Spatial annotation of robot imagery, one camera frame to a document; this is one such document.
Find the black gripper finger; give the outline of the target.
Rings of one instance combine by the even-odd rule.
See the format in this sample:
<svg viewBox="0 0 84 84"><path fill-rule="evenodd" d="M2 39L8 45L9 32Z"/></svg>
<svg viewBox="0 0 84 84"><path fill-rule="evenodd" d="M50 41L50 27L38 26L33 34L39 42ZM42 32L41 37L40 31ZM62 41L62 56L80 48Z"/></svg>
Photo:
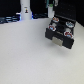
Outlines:
<svg viewBox="0 0 84 84"><path fill-rule="evenodd" d="M48 17L53 17L53 8L52 7L48 7Z"/></svg>

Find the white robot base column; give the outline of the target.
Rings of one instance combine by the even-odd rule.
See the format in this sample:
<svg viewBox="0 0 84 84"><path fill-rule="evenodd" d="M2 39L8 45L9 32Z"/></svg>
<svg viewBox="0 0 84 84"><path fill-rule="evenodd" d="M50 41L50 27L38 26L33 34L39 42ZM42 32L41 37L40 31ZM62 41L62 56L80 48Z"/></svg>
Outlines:
<svg viewBox="0 0 84 84"><path fill-rule="evenodd" d="M20 0L21 3L21 19L31 20L32 12L30 9L30 0Z"/></svg>

